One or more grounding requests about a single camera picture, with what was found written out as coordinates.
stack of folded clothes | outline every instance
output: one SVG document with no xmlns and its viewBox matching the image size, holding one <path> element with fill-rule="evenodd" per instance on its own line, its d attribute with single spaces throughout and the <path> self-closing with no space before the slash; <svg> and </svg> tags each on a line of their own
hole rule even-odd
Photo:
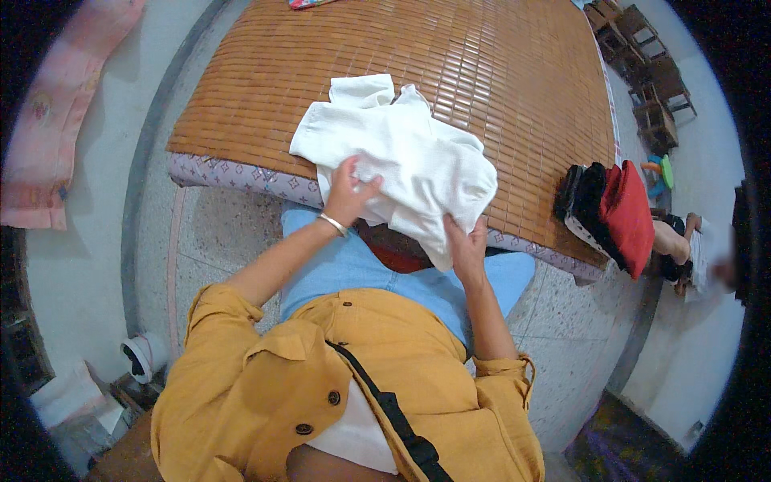
<svg viewBox="0 0 771 482">
<path fill-rule="evenodd" d="M 637 279 L 653 247 L 648 196 L 634 164 L 605 169 L 571 166 L 560 185 L 554 213 L 580 239 L 613 258 Z"/>
</svg>

wall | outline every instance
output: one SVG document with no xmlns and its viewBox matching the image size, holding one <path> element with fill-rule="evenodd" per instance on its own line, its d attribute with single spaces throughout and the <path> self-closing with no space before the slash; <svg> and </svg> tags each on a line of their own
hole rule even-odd
<svg viewBox="0 0 771 482">
<path fill-rule="evenodd" d="M 128 173 L 150 102 L 210 0 L 147 0 L 105 63 L 76 143 L 65 232 L 27 233 L 32 308 L 55 372 L 85 359 L 112 381 L 127 370 L 120 244 Z"/>
<path fill-rule="evenodd" d="M 708 219 L 727 242 L 734 186 L 744 178 L 732 114 L 704 55 L 663 0 L 637 0 L 681 70 L 699 115 L 675 113 L 680 146 L 670 153 L 675 175 L 672 212 Z M 706 425 L 728 380 L 744 309 L 726 295 L 684 304 L 665 286 L 637 365 L 621 394 L 685 449 L 696 421 Z"/>
</svg>

person's right hand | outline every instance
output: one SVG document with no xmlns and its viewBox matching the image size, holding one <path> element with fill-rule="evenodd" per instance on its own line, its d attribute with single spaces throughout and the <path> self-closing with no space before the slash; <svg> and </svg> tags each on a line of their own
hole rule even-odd
<svg viewBox="0 0 771 482">
<path fill-rule="evenodd" d="M 332 171 L 332 187 L 324 206 L 324 214 L 346 228 L 351 227 L 364 210 L 364 204 L 380 192 L 383 184 L 382 176 L 376 176 L 368 183 L 361 182 L 354 175 L 358 160 L 357 156 L 350 156 Z"/>
<path fill-rule="evenodd" d="M 485 282 L 484 252 L 487 247 L 487 219 L 480 216 L 474 229 L 466 234 L 450 214 L 444 215 L 444 231 L 447 233 L 449 254 L 453 270 L 463 287 L 468 289 Z"/>
</svg>

jacket button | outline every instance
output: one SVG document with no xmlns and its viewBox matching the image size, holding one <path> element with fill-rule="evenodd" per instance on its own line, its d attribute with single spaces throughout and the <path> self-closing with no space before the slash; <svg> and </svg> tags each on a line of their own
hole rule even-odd
<svg viewBox="0 0 771 482">
<path fill-rule="evenodd" d="M 327 395 L 327 401 L 330 405 L 337 405 L 340 403 L 340 392 L 337 390 L 332 390 L 329 392 L 329 395 Z"/>
<path fill-rule="evenodd" d="M 310 435 L 313 432 L 313 427 L 307 423 L 299 423 L 295 427 L 295 432 L 297 432 L 298 435 Z"/>
</svg>

silver bracelet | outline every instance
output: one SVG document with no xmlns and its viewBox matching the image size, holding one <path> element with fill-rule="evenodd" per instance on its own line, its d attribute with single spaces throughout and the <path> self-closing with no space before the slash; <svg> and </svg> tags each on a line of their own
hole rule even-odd
<svg viewBox="0 0 771 482">
<path fill-rule="evenodd" d="M 321 213 L 321 214 L 319 215 L 319 217 L 320 217 L 321 219 L 323 219 L 324 221 L 328 221 L 328 222 L 329 222 L 329 224 L 331 224 L 332 226 L 334 226 L 335 228 L 337 228 L 337 230 L 338 230 L 338 231 L 340 231 L 340 235 L 341 235 L 342 237 L 344 237 L 344 238 L 347 238 L 347 237 L 348 237 L 348 230 L 347 230 L 347 229 L 345 229 L 345 228 L 343 227 L 343 225 L 342 225 L 342 224 L 338 223 L 337 221 L 335 221 L 334 219 L 332 219 L 331 217 L 327 216 L 327 215 L 326 215 L 326 214 L 324 214 L 324 213 Z"/>
</svg>

